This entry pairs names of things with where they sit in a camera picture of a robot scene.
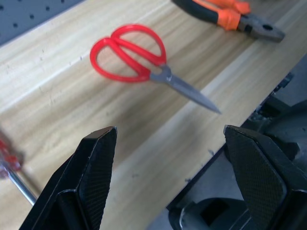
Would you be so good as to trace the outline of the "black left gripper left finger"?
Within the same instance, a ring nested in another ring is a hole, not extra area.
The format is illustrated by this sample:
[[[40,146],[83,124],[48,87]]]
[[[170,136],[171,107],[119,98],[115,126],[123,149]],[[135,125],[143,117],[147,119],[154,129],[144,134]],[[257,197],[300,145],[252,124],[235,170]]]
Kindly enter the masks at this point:
[[[84,137],[52,174],[22,230],[98,230],[110,190],[117,128]]]

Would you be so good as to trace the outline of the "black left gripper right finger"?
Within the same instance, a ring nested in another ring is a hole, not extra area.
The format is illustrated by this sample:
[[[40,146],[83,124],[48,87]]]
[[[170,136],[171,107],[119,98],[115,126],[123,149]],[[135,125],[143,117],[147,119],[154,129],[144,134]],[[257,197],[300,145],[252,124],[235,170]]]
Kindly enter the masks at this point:
[[[236,181],[258,230],[307,228],[307,178],[268,136],[226,125]]]

